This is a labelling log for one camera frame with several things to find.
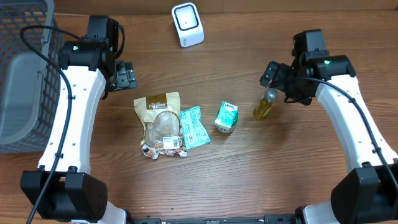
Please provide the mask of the yellow dish soap bottle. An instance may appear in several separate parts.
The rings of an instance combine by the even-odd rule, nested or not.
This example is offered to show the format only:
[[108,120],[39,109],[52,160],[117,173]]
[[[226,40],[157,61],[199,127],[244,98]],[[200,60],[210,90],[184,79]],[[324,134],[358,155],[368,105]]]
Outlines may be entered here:
[[259,104],[255,107],[253,115],[256,119],[265,119],[274,106],[278,92],[276,88],[268,88],[261,97]]

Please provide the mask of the brown snack pouch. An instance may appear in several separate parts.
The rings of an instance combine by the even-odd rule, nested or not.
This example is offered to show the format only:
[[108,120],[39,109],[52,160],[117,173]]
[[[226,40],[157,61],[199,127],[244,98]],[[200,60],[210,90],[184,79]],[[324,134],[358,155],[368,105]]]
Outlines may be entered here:
[[141,151],[145,156],[152,159],[160,155],[187,157],[178,92],[135,99],[134,110],[144,129]]

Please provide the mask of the green tissue canister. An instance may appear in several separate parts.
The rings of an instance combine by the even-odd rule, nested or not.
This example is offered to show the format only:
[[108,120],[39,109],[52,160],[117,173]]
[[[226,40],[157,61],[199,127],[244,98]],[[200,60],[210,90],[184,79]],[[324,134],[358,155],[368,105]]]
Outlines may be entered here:
[[234,130],[239,119],[238,107],[223,101],[217,112],[214,125],[222,133],[230,133]]

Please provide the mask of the teal snack packet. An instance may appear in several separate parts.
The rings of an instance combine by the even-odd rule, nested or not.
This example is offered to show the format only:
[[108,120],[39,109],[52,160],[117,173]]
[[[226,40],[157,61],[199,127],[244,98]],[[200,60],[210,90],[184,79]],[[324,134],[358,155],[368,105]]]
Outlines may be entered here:
[[187,150],[211,142],[211,139],[202,124],[200,106],[194,106],[188,110],[181,111],[180,121]]

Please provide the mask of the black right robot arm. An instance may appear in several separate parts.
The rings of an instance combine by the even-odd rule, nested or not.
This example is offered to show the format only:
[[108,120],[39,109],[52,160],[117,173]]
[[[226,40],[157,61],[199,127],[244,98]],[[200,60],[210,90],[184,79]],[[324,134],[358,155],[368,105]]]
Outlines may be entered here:
[[376,223],[397,219],[397,153],[380,134],[345,55],[270,62],[260,79],[293,102],[316,98],[345,154],[348,173],[323,203],[298,208],[296,223]]

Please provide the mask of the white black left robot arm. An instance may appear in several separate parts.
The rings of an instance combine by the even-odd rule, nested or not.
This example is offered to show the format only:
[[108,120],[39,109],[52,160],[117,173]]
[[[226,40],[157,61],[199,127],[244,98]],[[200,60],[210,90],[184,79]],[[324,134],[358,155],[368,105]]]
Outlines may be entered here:
[[58,53],[60,94],[36,171],[21,189],[43,219],[66,223],[131,223],[127,210],[108,200],[104,182],[91,176],[90,142],[98,103],[116,77],[116,54],[104,42],[68,41]]

